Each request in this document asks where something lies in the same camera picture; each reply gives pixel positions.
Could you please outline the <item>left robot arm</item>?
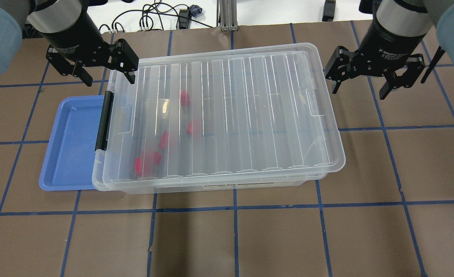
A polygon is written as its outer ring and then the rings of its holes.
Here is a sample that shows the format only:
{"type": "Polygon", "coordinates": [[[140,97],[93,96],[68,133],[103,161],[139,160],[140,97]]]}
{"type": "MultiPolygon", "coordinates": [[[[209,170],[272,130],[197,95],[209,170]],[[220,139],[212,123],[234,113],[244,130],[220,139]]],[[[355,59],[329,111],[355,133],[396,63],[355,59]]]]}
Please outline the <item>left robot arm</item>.
{"type": "Polygon", "coordinates": [[[49,42],[46,59],[63,76],[91,86],[86,68],[104,67],[135,82],[139,58],[125,39],[110,44],[87,13],[105,0],[0,0],[0,75],[18,52],[25,24],[31,24],[49,42]]]}

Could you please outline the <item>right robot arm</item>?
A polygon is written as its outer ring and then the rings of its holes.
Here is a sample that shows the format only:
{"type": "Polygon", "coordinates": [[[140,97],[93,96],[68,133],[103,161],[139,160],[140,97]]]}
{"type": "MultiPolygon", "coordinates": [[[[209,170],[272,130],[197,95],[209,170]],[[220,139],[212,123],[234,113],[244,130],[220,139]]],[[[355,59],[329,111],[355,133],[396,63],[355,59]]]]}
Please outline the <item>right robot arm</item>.
{"type": "Polygon", "coordinates": [[[348,79],[384,77],[383,100],[392,90],[424,83],[445,53],[454,64],[454,0],[361,0],[359,11],[373,18],[357,50],[338,46],[328,61],[325,78],[334,84],[332,93],[348,79]],[[425,65],[414,51],[432,27],[438,49],[425,65]]]}

